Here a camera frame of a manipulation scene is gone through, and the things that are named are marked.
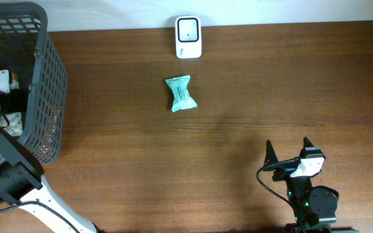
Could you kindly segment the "teal wipes packet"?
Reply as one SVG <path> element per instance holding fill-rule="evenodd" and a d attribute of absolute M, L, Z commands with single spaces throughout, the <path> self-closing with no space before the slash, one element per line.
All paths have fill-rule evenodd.
<path fill-rule="evenodd" d="M 191 97 L 188 91 L 189 81 L 190 75 L 165 80 L 166 84 L 171 89 L 174 96 L 172 112 L 192 109 L 198 106 L 196 101 Z"/>

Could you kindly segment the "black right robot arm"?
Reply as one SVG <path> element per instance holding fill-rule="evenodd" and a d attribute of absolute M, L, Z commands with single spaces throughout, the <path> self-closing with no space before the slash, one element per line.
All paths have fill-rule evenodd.
<path fill-rule="evenodd" d="M 266 156 L 260 172 L 273 172 L 274 182 L 286 183 L 287 197 L 270 188 L 273 195 L 285 201 L 293 210 L 294 223 L 288 223 L 284 232 L 331 232 L 336 222 L 335 211 L 339 193 L 327 186 L 313 186 L 311 179 L 322 171 L 326 160 L 320 148 L 303 138 L 299 156 L 279 161 L 270 140 L 266 142 Z"/>

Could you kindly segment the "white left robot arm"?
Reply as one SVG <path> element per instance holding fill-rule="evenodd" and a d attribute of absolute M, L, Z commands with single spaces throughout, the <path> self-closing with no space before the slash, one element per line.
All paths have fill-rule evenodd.
<path fill-rule="evenodd" d="M 0 214 L 20 208 L 53 232 L 101 232 L 48 184 L 41 163 L 0 126 Z"/>

